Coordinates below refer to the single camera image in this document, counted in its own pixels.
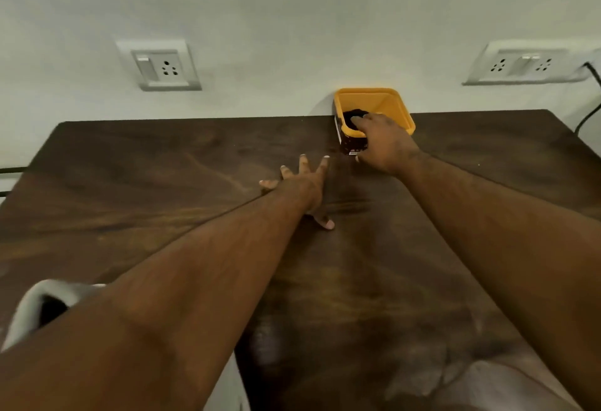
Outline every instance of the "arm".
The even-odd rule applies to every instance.
[[[0,356],[0,403],[201,409],[299,220],[321,205],[327,157],[314,173],[300,159],[298,175],[282,167],[275,191],[192,230]]]
[[[401,180],[581,405],[601,407],[601,223],[428,156],[383,115],[359,161]]]

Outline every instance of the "dark wooden tabletop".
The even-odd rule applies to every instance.
[[[601,219],[601,162],[550,112],[414,119],[425,151]],[[336,229],[301,222],[239,342],[254,409],[442,406],[476,367],[565,396],[403,185],[338,152],[331,117],[60,124],[0,207],[0,327],[35,282],[108,282],[303,152],[333,157]]]

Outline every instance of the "black cable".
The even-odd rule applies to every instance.
[[[0,169],[0,173],[20,173],[26,170],[26,167],[5,167],[4,169]]]
[[[597,81],[599,87],[601,87],[601,77],[599,77],[599,73],[593,67],[593,65],[591,65],[589,62],[586,62],[586,63],[584,63],[584,66],[586,66],[588,68],[588,70],[592,73],[593,77]],[[578,126],[576,126],[576,129],[574,130],[574,133],[576,135],[578,135],[578,133],[580,132],[580,128],[582,128],[582,125],[584,125],[589,118],[591,118],[595,113],[597,113],[599,111],[599,109],[601,109],[601,104],[599,104],[597,107],[595,107],[592,111],[590,111],[588,113],[588,115],[586,117],[584,117],[582,119],[582,121],[578,124]]]

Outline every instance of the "wall switch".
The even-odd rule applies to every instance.
[[[145,91],[200,90],[186,42],[182,39],[117,41],[126,69]]]
[[[508,39],[489,43],[464,85],[562,83],[585,80],[601,56],[600,39]]]

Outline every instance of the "yellow container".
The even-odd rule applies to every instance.
[[[415,131],[415,123],[407,111],[401,96],[391,88],[342,88],[334,93],[334,116],[342,151],[355,155],[367,148],[367,139],[361,131],[349,128],[344,112],[361,109],[383,113],[392,118],[409,134]]]

